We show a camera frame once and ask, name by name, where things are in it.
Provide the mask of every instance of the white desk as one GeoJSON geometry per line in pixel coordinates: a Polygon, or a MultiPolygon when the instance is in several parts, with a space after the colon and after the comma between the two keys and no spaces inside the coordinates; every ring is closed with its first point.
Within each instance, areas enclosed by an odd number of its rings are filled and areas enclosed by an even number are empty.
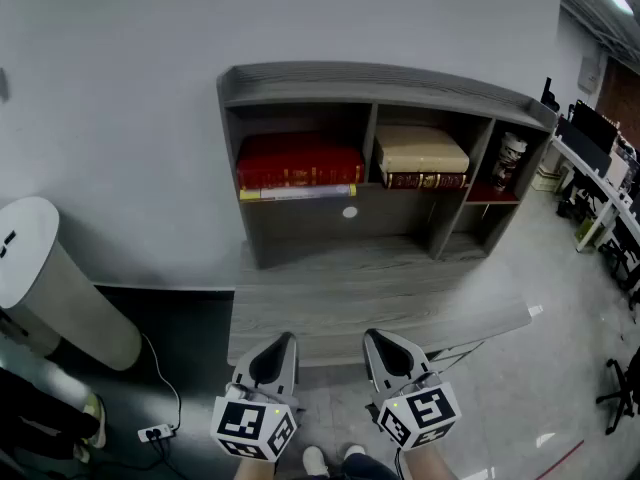
{"type": "MultiPolygon", "coordinates": [[[[607,216],[611,208],[613,208],[614,215],[611,218],[609,227],[613,226],[615,217],[619,215],[622,222],[624,222],[624,225],[627,226],[627,229],[636,239],[636,242],[640,243],[640,223],[638,223],[635,217],[631,215],[629,208],[627,208],[622,203],[622,201],[620,200],[620,193],[611,185],[609,185],[609,183],[604,178],[598,176],[596,172],[591,169],[591,167],[589,167],[589,165],[587,165],[587,163],[582,158],[580,158],[575,151],[573,151],[573,149],[565,145],[562,142],[561,137],[554,137],[552,140],[552,144],[558,149],[558,151],[560,151],[560,153],[564,155],[565,158],[567,158],[567,160],[569,160],[575,166],[576,169],[578,169],[585,176],[589,176],[589,178],[591,178],[595,182],[595,184],[600,188],[600,190],[604,192],[604,194],[608,198],[608,201],[600,211],[600,214],[596,218],[596,221],[593,223],[593,226],[591,226],[591,229],[578,244],[576,250],[580,252],[582,251],[582,249],[584,249],[584,247],[587,245],[587,243],[589,243],[589,240],[591,240],[591,237],[598,229],[598,226],[600,226],[604,218],[607,216]]],[[[600,239],[598,239],[597,243],[595,244],[596,247],[599,247],[602,242],[604,242],[607,231],[608,228],[604,233],[602,233],[600,239]]]]}

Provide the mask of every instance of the white wall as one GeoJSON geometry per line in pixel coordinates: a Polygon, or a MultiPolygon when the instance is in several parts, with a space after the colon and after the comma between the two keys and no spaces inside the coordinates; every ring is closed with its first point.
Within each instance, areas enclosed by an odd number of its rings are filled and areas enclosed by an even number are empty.
{"type": "Polygon", "coordinates": [[[41,194],[95,281],[229,284],[244,238],[215,77],[354,60],[539,97],[559,0],[0,0],[0,203],[41,194]]]}
{"type": "Polygon", "coordinates": [[[555,49],[550,58],[549,76],[551,92],[560,104],[560,111],[566,116],[569,105],[581,99],[595,108],[602,86],[602,78],[606,68],[607,55],[596,40],[584,28],[573,21],[565,11],[560,12],[555,49]],[[587,56],[600,64],[598,87],[588,94],[578,87],[578,76],[582,58],[587,56]]]}

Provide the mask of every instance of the tiled floor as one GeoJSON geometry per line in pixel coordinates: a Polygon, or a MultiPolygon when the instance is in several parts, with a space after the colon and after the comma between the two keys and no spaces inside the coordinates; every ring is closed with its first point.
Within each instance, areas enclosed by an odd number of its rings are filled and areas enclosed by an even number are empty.
{"type": "MultiPolygon", "coordinates": [[[[437,446],[461,479],[533,480],[582,440],[584,445],[545,480],[623,480],[640,461],[638,418],[625,417],[618,431],[605,437],[610,408],[594,404],[597,395],[614,388],[606,360],[615,357],[626,366],[640,345],[640,324],[633,324],[601,256],[577,254],[573,227],[554,211],[551,196],[531,191],[491,258],[507,262],[527,304],[541,305],[543,312],[531,325],[487,341],[443,375],[453,385],[463,417],[437,446]]],[[[170,301],[153,307],[121,304],[152,334],[165,375],[185,398],[183,426],[172,445],[175,462],[192,480],[231,478],[234,460],[222,456],[208,436],[213,398],[230,376],[224,364],[229,304],[179,309],[170,301]]],[[[151,460],[152,452],[136,442],[135,432],[170,420],[174,406],[171,393],[155,378],[149,354],[125,374],[82,359],[69,347],[56,352],[56,359],[105,399],[110,444],[99,458],[151,460]]],[[[57,368],[17,353],[6,342],[0,343],[0,360],[42,389],[81,402],[82,384],[60,383],[66,377],[57,368]]],[[[300,456],[308,444],[320,446],[336,464],[345,445],[359,442],[392,464],[394,447],[364,409],[371,395],[364,367],[303,369],[300,381],[297,395],[307,411],[285,451],[279,478],[303,473],[300,456]]],[[[35,460],[26,453],[20,457],[35,460]]],[[[37,463],[67,472],[75,467],[37,463]]],[[[117,473],[118,478],[144,478],[117,473]]],[[[148,475],[172,478],[166,469],[148,475]]]]}

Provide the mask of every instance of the wall outlet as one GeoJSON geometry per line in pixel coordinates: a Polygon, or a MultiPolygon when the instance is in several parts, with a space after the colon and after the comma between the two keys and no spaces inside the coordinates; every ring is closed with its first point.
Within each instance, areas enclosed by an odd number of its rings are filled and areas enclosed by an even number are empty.
{"type": "Polygon", "coordinates": [[[138,437],[140,438],[140,441],[143,443],[148,443],[149,438],[147,437],[147,431],[150,430],[151,432],[154,432],[156,429],[160,431],[160,435],[157,439],[166,439],[168,437],[173,437],[173,430],[171,429],[171,427],[166,423],[163,423],[162,425],[156,425],[155,427],[143,428],[142,430],[138,430],[138,437]]]}

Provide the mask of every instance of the red line on floor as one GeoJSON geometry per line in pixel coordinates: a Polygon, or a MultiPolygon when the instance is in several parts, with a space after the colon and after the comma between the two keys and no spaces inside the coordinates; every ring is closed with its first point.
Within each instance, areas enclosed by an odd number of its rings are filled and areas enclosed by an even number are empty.
{"type": "Polygon", "coordinates": [[[562,462],[564,462],[567,457],[569,457],[569,455],[571,455],[573,452],[575,452],[578,448],[580,448],[582,445],[584,444],[584,439],[582,441],[580,441],[577,445],[575,445],[573,448],[571,448],[571,450],[569,450],[568,453],[566,453],[564,455],[564,457],[562,457],[558,462],[556,462],[553,466],[551,466],[549,469],[547,469],[544,473],[542,473],[538,478],[536,478],[536,480],[540,480],[541,478],[544,478],[545,476],[547,476],[549,473],[551,473],[554,469],[556,469],[562,462]]]}

